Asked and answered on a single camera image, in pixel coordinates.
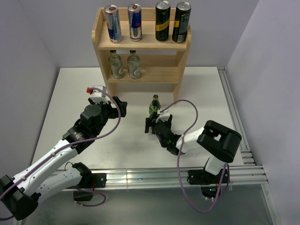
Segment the can label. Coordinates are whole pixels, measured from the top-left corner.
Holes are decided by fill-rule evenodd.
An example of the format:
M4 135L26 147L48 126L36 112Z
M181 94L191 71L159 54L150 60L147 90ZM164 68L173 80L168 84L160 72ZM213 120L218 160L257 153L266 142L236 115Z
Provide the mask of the can label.
M170 25L170 19L168 19L165 23L156 25L156 31L161 31L166 29Z
M179 20L174 21L174 27L179 27Z
M188 30L189 14L183 14L180 20L179 33L183 34Z
M131 28L140 28L141 26L141 13L128 13L129 24Z
M128 11L128 19L129 19L129 31L130 38L133 40L140 40L142 38L142 12L129 12Z

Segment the bottle label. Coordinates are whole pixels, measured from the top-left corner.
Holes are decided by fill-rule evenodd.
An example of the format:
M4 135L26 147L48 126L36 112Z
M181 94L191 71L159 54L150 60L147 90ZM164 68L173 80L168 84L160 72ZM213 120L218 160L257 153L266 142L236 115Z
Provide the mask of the bottle label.
M111 72L114 78L121 78L121 75L123 75L123 65L120 63L113 63L111 65Z
M139 76L140 74L141 74L141 68L140 67L138 69L136 69L135 71L133 71L134 76Z
M123 67L121 67L121 68L118 70L118 74L119 74L119 75L122 75L123 72L124 72L124 69L123 69Z

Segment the red bull can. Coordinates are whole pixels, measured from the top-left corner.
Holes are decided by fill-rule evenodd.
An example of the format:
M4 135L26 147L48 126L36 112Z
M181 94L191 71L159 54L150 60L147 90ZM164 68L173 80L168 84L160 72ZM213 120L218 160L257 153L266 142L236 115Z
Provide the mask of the red bull can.
M104 8L109 39L118 43L122 40L121 25L118 7L109 5Z
M128 20L130 39L139 41L142 39L142 8L138 4L128 6Z

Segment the gray wall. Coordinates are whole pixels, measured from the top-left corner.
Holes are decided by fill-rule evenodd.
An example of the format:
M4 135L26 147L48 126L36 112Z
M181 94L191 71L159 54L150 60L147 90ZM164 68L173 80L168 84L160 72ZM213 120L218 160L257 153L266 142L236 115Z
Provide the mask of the gray wall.
M158 0L139 0L154 7ZM59 67L98 67L91 30L98 7L132 0L19 0ZM170 1L176 7L179 0ZM225 66L258 0L190 0L189 66Z
M1 0L0 177L30 165L56 75L51 55L19 2ZM8 215L0 203L0 217Z
M255 161L285 225L299 224L300 2L260 0L227 68Z

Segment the white robotic arm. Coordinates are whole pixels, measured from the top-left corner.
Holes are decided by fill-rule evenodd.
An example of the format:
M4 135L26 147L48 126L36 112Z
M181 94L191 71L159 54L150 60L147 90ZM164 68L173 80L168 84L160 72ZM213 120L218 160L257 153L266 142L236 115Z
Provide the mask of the white robotic arm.
M36 209L38 203L63 189L91 185L91 171L82 163L74 164L64 173L48 178L64 163L100 138L97 136L108 119L119 118L118 125L120 117L126 116L127 102L121 102L118 97L108 95L118 106L118 109L112 108L111 102L105 98L105 87L88 88L87 92L90 93L90 105L85 107L80 119L54 147L14 177L5 175L0 179L0 200L17 220L26 218Z
M158 110L157 114L155 124L152 124L154 133L162 145L165 144L164 139L172 140L174 138L172 141L166 142L170 143L169 146L164 145L163 147L171 150L179 149L183 137L177 138L178 135L171 132L172 115L169 110L163 112ZM240 141L241 135L238 132L209 120L204 127L185 135L181 152L186 154L194 149L207 150L212 156L208 159L204 169L206 172L217 176L226 163L233 161Z

